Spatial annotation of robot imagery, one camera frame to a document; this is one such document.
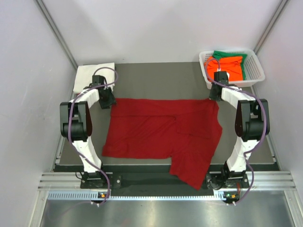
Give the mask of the dark red t shirt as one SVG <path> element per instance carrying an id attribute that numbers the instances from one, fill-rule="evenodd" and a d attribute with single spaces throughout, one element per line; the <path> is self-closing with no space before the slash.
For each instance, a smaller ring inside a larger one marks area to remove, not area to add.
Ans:
<path id="1" fill-rule="evenodd" d="M 223 129 L 215 101 L 119 98 L 112 107 L 105 157 L 171 159 L 170 174 L 196 190 Z"/>

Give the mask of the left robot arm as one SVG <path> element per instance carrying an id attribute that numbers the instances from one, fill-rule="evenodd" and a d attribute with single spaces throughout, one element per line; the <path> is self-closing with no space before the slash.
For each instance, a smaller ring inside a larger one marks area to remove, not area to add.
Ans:
<path id="1" fill-rule="evenodd" d="M 99 103 L 108 109 L 116 99 L 104 76 L 93 75 L 92 83 L 85 87 L 74 99 L 60 104 L 60 130 L 83 163 L 81 188 L 110 188 L 109 177 L 105 174 L 101 159 L 97 156 L 92 142 L 92 120 L 90 108 Z"/>

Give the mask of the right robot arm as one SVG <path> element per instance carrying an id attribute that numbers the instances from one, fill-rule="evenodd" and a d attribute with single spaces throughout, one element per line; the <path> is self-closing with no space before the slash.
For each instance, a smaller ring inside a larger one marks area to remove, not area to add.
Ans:
<path id="1" fill-rule="evenodd" d="M 251 153 L 258 148 L 270 131 L 268 101 L 243 91 L 229 83 L 226 71 L 216 71 L 211 79 L 209 98 L 225 101 L 236 109 L 236 143 L 231 156 L 224 163 L 218 179 L 219 187 L 232 187 L 245 181 Z"/>

